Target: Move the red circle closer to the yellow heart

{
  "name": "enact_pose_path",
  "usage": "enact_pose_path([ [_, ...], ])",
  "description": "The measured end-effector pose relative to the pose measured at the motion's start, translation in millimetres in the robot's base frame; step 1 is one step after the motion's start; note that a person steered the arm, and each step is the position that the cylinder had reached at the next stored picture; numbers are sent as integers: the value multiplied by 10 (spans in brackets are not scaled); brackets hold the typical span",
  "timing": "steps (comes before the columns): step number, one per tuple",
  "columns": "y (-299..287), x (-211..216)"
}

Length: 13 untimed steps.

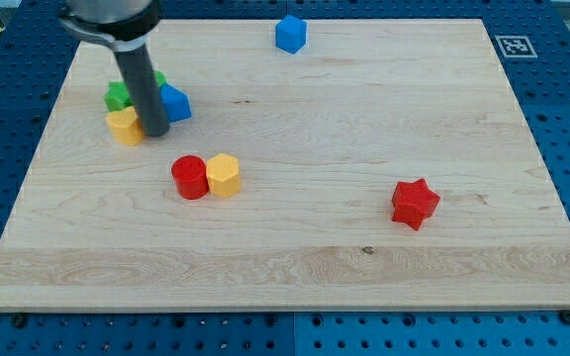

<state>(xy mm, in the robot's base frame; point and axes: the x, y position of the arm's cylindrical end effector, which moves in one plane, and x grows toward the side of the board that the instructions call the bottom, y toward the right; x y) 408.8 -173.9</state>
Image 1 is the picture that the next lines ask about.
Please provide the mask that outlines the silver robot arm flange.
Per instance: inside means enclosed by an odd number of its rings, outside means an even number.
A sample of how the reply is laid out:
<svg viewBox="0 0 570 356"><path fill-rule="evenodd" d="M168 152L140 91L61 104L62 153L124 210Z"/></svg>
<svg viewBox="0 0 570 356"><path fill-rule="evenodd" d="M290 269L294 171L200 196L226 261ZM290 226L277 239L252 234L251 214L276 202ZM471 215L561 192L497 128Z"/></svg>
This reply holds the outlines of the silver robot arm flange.
<svg viewBox="0 0 570 356"><path fill-rule="evenodd" d="M125 52L145 45L162 7L158 0L65 0L56 14L73 37Z"/></svg>

